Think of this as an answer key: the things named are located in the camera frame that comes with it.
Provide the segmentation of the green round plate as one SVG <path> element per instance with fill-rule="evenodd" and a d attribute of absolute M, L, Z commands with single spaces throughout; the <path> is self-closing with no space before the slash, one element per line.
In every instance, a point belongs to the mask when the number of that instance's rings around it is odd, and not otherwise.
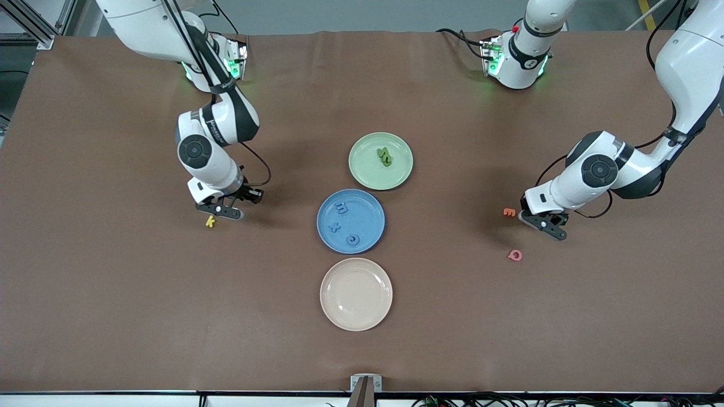
<path fill-rule="evenodd" d="M 377 149 L 387 148 L 390 162 L 383 162 Z M 352 177 L 360 185 L 373 190 L 391 190 L 405 183 L 413 170 L 411 147 L 390 132 L 372 132 L 358 139 L 348 156 Z"/>

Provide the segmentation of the blue round plate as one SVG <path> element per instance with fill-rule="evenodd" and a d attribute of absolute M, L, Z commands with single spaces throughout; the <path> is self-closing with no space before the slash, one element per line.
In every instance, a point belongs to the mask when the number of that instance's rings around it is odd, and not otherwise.
<path fill-rule="evenodd" d="M 348 212 L 337 214 L 336 202 L 345 202 Z M 341 224 L 336 233 L 329 232 L 328 225 Z M 370 193 L 359 189 L 344 189 L 331 194 L 319 207 L 316 217 L 316 229 L 322 242 L 334 252 L 358 254 L 377 245 L 385 229 L 386 219 L 382 204 Z M 346 238 L 357 234 L 360 243 L 349 246 Z"/>

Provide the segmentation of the silver connector box green light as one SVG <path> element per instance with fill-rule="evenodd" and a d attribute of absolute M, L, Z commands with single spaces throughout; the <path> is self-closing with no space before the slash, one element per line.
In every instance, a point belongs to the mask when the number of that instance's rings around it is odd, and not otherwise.
<path fill-rule="evenodd" d="M 497 77 L 502 64 L 501 60 L 505 56 L 502 51 L 502 35 L 479 41 L 479 49 L 483 57 L 484 75 Z"/>
<path fill-rule="evenodd" d="M 248 57 L 248 44 L 230 38 L 225 38 L 222 44 L 224 45 L 222 56 L 228 72 L 236 80 L 243 79 Z"/>

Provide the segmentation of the beige round plate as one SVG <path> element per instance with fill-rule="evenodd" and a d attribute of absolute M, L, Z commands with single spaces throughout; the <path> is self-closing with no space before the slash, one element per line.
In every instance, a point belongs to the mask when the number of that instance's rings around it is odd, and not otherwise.
<path fill-rule="evenodd" d="M 319 301 L 333 325 L 350 332 L 377 327 L 393 303 L 393 286 L 382 266 L 367 258 L 346 258 L 324 276 Z"/>

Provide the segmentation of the brown table cover sheet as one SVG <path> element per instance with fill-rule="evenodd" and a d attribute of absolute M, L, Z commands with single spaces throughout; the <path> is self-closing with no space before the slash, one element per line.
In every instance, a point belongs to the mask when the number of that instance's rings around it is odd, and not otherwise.
<path fill-rule="evenodd" d="M 665 129 L 646 39 L 563 32 L 511 91 L 441 33 L 252 37 L 241 86 L 273 178 L 210 229 L 174 144 L 209 96 L 116 38 L 58 38 L 0 149 L 0 391 L 336 391 L 355 373 L 391 391 L 724 386 L 721 113 L 658 195 L 574 215 L 565 241 L 502 214 L 588 132 L 637 145 Z M 393 306 L 347 332 L 319 303 L 342 255 L 316 214 L 357 187 L 347 155 L 378 131 L 414 154 L 375 193 L 387 225 L 364 253 Z"/>

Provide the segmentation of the aluminium frame profile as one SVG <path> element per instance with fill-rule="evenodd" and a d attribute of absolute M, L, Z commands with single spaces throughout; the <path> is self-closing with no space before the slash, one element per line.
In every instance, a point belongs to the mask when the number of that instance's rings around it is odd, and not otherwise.
<path fill-rule="evenodd" d="M 67 26 L 78 0 L 0 0 L 0 45 L 52 48 Z"/>

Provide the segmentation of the white table edge rail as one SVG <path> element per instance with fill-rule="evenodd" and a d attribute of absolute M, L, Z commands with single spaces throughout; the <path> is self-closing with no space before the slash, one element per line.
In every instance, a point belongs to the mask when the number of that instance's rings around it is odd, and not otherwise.
<path fill-rule="evenodd" d="M 0 392 L 0 407 L 346 407 L 346 391 Z M 724 407 L 713 392 L 377 392 L 376 407 Z"/>

